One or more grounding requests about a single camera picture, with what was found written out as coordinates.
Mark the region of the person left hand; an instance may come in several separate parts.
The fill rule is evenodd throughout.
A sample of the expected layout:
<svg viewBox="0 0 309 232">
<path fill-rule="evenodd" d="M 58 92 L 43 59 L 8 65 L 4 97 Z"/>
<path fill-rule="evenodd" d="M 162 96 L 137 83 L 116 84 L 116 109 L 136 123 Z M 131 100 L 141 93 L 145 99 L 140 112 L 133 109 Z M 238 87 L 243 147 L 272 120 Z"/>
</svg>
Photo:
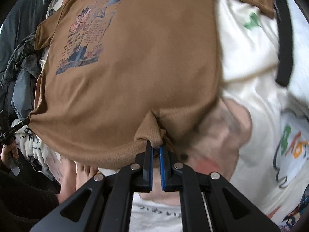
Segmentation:
<svg viewBox="0 0 309 232">
<path fill-rule="evenodd" d="M 10 145 L 3 145 L 1 151 L 1 162 L 10 169 L 10 156 L 12 158 L 18 159 L 18 149 L 16 147 L 16 141 L 12 141 Z"/>
</svg>

